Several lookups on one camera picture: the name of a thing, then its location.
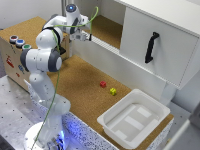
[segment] small toy block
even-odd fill
[[[105,88],[105,87],[106,87],[106,82],[105,82],[105,81],[101,81],[101,82],[100,82],[100,86],[101,86],[102,88]]]
[[[110,94],[112,94],[113,96],[115,96],[116,95],[116,89],[114,89],[114,88],[112,88],[112,89],[110,89]]]

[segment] yellow green object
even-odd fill
[[[112,94],[113,96],[115,96],[116,93],[117,93],[116,89],[114,89],[114,88],[110,89],[110,94]]]

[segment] white bin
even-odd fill
[[[126,149],[137,148],[170,109],[135,89],[98,117],[105,133]]]

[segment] red block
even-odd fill
[[[106,87],[106,82],[105,82],[105,81],[101,81],[101,82],[100,82],[100,86],[101,86],[102,88],[105,88],[105,87]]]

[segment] red object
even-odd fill
[[[7,62],[12,68],[14,68],[14,65],[13,65],[13,63],[12,63],[12,61],[11,61],[11,59],[10,59],[10,56],[8,56],[6,62]]]
[[[20,75],[19,75],[18,73],[16,73],[16,75],[17,75],[18,77],[20,77]]]
[[[100,86],[101,86],[102,88],[105,88],[105,87],[106,87],[106,82],[105,82],[105,81],[101,81],[101,82],[100,82]]]

